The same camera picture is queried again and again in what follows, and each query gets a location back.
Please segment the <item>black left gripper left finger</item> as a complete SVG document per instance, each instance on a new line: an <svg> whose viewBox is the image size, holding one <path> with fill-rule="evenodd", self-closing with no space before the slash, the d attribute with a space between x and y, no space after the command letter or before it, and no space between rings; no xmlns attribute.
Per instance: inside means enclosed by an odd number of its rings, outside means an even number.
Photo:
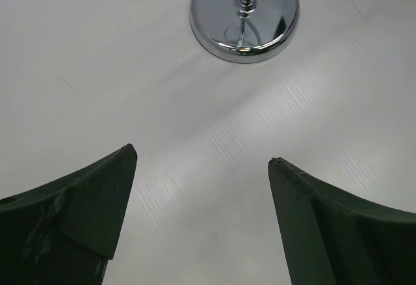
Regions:
<svg viewBox="0 0 416 285"><path fill-rule="evenodd" d="M2 284L101 284L137 167L131 144L1 200Z"/></svg>

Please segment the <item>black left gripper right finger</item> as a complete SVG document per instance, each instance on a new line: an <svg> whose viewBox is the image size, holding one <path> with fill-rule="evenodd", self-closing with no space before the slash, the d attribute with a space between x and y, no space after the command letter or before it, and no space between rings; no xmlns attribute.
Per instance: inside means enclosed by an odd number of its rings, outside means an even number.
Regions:
<svg viewBox="0 0 416 285"><path fill-rule="evenodd" d="M357 197L282 158L268 178L293 284L414 284L415 214Z"/></svg>

